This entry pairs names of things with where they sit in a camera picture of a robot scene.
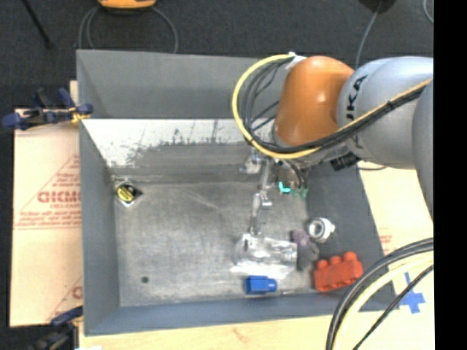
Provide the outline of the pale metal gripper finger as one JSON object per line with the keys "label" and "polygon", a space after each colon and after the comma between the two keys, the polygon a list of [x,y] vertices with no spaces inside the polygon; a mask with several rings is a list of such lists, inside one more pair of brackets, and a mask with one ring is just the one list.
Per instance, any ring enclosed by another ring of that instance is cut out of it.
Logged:
{"label": "pale metal gripper finger", "polygon": [[249,232],[258,236],[266,224],[268,211],[272,207],[272,202],[266,192],[257,192],[252,197],[252,212],[250,217]]}
{"label": "pale metal gripper finger", "polygon": [[239,168],[241,174],[258,174],[263,165],[263,156],[256,148],[251,147],[244,162]]}

